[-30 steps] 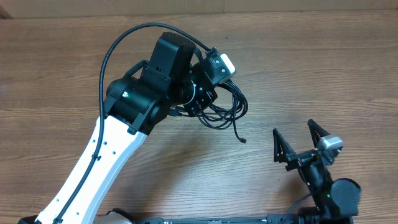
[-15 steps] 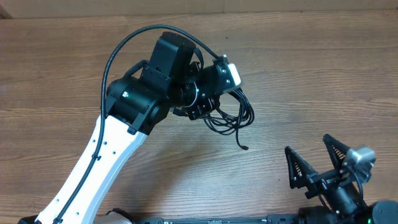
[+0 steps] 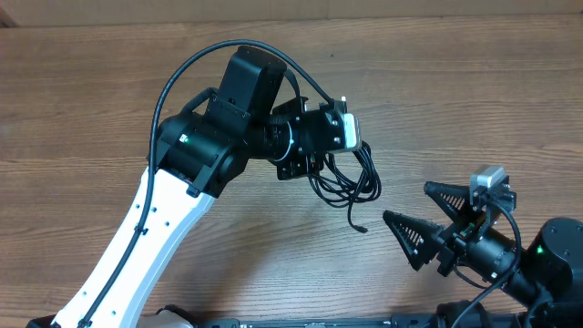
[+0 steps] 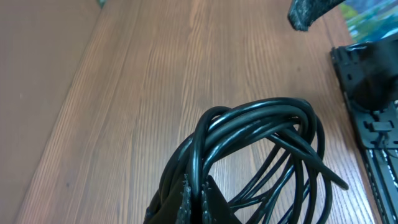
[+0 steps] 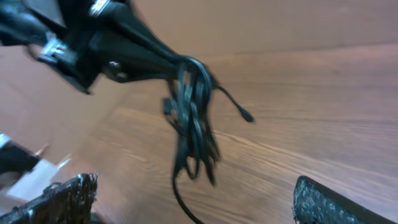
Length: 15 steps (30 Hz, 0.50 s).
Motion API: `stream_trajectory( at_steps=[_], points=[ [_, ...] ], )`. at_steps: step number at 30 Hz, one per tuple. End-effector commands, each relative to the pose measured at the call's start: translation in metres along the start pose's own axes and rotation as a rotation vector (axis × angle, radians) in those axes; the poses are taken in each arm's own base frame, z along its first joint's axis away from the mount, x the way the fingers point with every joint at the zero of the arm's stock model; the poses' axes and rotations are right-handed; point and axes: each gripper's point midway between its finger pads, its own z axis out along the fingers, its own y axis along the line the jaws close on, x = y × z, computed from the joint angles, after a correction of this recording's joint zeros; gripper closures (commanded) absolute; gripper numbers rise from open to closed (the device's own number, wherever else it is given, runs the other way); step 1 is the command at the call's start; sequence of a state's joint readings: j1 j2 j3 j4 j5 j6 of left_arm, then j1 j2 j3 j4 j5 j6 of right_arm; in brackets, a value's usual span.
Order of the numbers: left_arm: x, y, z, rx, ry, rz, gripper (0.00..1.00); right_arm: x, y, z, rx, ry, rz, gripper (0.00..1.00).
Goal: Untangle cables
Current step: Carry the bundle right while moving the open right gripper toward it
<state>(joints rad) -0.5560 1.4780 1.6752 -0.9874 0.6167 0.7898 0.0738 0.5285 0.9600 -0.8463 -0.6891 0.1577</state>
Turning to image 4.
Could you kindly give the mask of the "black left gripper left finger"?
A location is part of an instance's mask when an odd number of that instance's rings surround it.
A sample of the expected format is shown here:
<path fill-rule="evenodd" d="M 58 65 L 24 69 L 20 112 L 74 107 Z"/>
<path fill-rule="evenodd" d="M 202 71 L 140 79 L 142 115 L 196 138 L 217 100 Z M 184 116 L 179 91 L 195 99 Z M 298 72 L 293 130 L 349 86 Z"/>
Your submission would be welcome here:
<path fill-rule="evenodd" d="M 181 175 L 165 200 L 158 190 L 146 209 L 145 224 L 191 223 L 191 192 L 186 175 Z"/>

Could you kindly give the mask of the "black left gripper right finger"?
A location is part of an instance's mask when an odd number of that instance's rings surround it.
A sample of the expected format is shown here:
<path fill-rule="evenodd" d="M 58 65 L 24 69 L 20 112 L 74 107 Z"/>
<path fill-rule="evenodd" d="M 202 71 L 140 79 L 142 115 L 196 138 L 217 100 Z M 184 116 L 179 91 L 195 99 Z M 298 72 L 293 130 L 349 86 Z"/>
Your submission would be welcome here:
<path fill-rule="evenodd" d="M 202 185 L 201 214 L 202 224 L 241 224 L 210 175 Z"/>

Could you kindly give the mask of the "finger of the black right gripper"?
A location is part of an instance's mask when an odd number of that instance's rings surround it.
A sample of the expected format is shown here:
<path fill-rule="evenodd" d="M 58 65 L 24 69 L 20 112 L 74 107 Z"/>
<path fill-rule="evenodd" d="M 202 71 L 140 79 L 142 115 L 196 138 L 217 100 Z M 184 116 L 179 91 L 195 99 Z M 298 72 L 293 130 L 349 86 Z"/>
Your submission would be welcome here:
<path fill-rule="evenodd" d="M 343 1 L 344 0 L 292 0 L 287 18 L 294 30 L 306 32 L 314 21 Z"/>

